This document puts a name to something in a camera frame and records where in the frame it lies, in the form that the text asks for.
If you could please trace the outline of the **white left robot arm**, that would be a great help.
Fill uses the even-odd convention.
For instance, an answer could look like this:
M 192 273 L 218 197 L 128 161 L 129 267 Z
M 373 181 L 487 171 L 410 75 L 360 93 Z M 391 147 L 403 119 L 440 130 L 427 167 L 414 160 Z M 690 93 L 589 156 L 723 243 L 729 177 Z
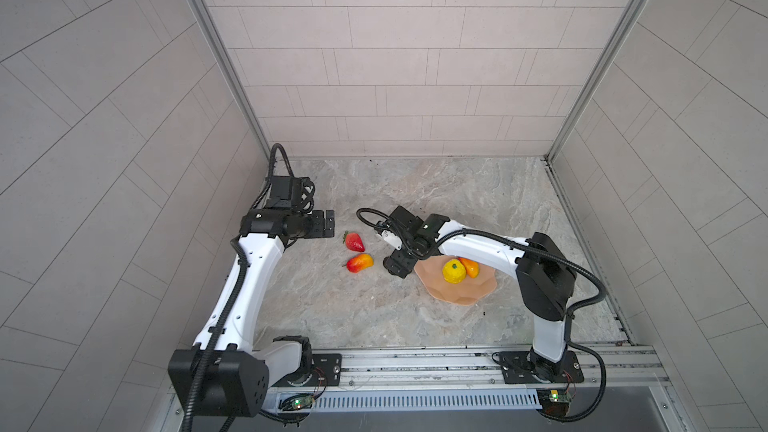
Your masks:
M 268 180 L 264 206 L 243 216 L 231 241 L 235 259 L 222 293 L 192 348 L 177 349 L 168 374 L 184 407 L 182 427 L 198 416 L 254 417 L 268 389 L 313 374 L 308 338 L 284 336 L 255 350 L 257 318 L 269 280 L 286 247 L 300 239 L 331 238 L 333 211 L 314 207 L 308 177 Z

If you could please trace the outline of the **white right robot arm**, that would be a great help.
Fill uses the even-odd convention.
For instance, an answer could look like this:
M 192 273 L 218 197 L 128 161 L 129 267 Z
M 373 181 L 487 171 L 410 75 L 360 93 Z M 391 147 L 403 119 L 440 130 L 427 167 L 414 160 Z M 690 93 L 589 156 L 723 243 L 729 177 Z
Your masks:
M 563 263 L 562 253 L 548 236 L 496 237 L 439 214 L 422 220 L 401 206 L 378 221 L 374 230 L 394 248 L 383 264 L 400 278 L 413 272 L 418 261 L 437 255 L 467 258 L 515 278 L 524 305 L 534 317 L 527 369 L 544 382 L 563 374 L 566 311 L 576 271 Z

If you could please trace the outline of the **red fake strawberry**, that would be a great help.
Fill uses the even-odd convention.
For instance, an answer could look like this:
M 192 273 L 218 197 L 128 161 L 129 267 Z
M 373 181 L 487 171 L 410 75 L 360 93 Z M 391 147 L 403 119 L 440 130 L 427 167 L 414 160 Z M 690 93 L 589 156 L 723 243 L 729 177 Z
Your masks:
M 362 238 L 357 232 L 346 232 L 343 241 L 346 248 L 350 251 L 359 253 L 366 251 Z

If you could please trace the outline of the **red orange fake mango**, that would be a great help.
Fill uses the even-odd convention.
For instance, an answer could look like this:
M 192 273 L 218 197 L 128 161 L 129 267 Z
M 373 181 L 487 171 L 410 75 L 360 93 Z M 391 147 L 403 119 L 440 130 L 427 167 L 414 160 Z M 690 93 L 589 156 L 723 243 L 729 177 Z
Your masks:
M 463 257 L 459 257 L 458 260 L 463 265 L 467 277 L 476 278 L 479 275 L 480 268 L 477 262 Z

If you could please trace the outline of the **yellow fake lemon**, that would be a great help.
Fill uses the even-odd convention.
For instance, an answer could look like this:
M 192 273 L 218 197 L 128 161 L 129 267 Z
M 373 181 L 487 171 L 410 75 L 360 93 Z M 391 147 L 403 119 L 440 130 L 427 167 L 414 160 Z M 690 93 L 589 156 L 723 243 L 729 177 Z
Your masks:
M 459 259 L 451 259 L 443 265 L 442 275 L 447 283 L 459 284 L 465 280 L 467 271 Z

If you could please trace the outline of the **red yellow fake mango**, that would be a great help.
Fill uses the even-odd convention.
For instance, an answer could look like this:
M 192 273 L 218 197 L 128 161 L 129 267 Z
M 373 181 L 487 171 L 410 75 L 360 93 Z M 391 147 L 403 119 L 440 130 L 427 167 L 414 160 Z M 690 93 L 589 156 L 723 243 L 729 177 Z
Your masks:
M 367 253 L 361 253 L 346 262 L 346 269 L 350 273 L 359 273 L 374 265 L 374 259 Z

